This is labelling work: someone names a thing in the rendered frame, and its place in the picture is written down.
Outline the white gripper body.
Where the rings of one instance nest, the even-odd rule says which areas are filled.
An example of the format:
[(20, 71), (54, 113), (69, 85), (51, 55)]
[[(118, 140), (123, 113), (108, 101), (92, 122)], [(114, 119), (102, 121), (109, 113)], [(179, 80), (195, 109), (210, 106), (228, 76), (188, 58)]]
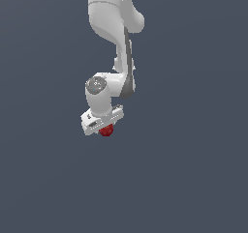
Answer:
[(123, 105), (118, 104), (112, 108), (109, 115), (103, 117), (95, 117), (91, 109), (88, 109), (81, 116), (81, 126), (85, 135), (91, 135), (92, 133), (98, 133), (100, 129), (113, 124), (124, 117)]

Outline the small red object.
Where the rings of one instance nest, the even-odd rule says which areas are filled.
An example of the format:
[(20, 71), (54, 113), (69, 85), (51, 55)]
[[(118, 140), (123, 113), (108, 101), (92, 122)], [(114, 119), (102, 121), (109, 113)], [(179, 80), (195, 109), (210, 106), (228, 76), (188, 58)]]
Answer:
[(99, 130), (102, 136), (110, 136), (113, 133), (113, 124), (110, 124)]

